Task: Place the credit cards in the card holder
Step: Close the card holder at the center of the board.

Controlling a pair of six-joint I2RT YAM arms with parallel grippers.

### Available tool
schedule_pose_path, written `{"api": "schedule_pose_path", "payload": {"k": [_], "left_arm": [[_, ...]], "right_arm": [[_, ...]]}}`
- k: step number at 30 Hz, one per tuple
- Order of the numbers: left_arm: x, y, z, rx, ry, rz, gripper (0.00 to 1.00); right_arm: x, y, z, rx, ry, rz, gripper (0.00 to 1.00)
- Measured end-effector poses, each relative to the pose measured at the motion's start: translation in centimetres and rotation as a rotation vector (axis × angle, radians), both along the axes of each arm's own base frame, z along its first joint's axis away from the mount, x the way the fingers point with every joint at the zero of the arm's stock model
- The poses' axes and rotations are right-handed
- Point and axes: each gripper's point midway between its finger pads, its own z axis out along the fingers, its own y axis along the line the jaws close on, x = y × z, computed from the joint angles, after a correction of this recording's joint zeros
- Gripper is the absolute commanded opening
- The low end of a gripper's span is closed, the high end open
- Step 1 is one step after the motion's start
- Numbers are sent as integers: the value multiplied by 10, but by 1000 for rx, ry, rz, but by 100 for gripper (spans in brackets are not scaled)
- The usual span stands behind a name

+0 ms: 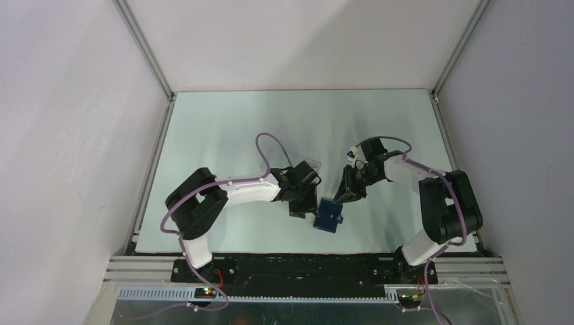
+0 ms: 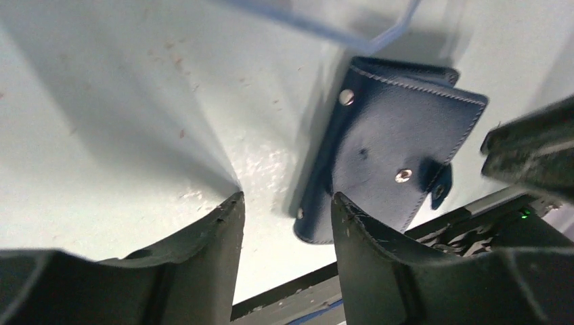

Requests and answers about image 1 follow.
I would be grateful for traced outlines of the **blue leather card holder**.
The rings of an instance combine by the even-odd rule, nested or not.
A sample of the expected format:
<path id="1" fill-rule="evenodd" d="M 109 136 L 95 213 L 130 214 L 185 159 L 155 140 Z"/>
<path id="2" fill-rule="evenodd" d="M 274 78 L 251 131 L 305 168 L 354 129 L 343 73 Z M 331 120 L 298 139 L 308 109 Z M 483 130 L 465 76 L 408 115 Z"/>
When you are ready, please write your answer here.
<path id="1" fill-rule="evenodd" d="M 332 200 L 322 198 L 317 208 L 317 215 L 313 221 L 313 227 L 317 230 L 335 234 L 338 225 L 343 223 L 343 205 L 335 204 Z"/>

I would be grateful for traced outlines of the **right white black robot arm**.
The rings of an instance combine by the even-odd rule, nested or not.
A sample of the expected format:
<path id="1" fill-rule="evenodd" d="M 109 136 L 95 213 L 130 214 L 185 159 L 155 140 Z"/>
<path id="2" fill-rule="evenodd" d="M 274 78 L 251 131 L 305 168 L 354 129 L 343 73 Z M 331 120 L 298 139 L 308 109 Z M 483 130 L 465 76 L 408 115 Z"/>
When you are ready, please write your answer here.
<path id="1" fill-rule="evenodd" d="M 483 227 L 483 216 L 464 171 L 442 171 L 417 162 L 409 157 L 410 144 L 405 151 L 387 150 L 385 138 L 369 137 L 349 149 L 349 164 L 333 201 L 364 199 L 367 188 L 380 181 L 401 184 L 419 195 L 422 230 L 397 249 L 393 266 L 396 279 L 410 283 L 420 275 L 420 265 L 451 246 L 465 245 Z"/>

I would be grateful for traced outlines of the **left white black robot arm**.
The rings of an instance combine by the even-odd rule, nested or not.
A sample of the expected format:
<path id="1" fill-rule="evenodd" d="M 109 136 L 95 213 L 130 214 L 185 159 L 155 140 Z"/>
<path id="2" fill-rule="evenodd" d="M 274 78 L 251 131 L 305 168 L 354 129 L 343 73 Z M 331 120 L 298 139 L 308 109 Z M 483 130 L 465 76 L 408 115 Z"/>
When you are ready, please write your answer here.
<path id="1" fill-rule="evenodd" d="M 175 225 L 189 258 L 188 274 L 206 282 L 214 273 L 213 254 L 207 233 L 221 212 L 250 202 L 286 202 L 291 217 L 317 214 L 317 187 L 321 183 L 319 166 L 307 160 L 284 168 L 270 168 L 262 177 L 216 178 L 209 168 L 194 171 L 165 200 L 166 219 Z"/>

